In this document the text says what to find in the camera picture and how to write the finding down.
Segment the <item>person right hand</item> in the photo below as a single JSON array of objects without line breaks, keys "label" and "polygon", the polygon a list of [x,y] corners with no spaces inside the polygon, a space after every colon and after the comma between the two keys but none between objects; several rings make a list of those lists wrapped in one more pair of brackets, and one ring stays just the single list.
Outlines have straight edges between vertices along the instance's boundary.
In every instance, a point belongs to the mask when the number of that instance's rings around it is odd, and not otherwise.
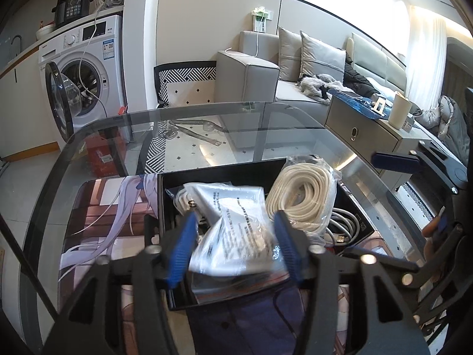
[{"label": "person right hand", "polygon": [[438,231],[438,225],[442,220],[444,211],[445,207],[442,207],[438,214],[422,230],[422,236],[426,239],[423,254],[427,264],[433,260],[436,252],[438,251],[434,237]]}]

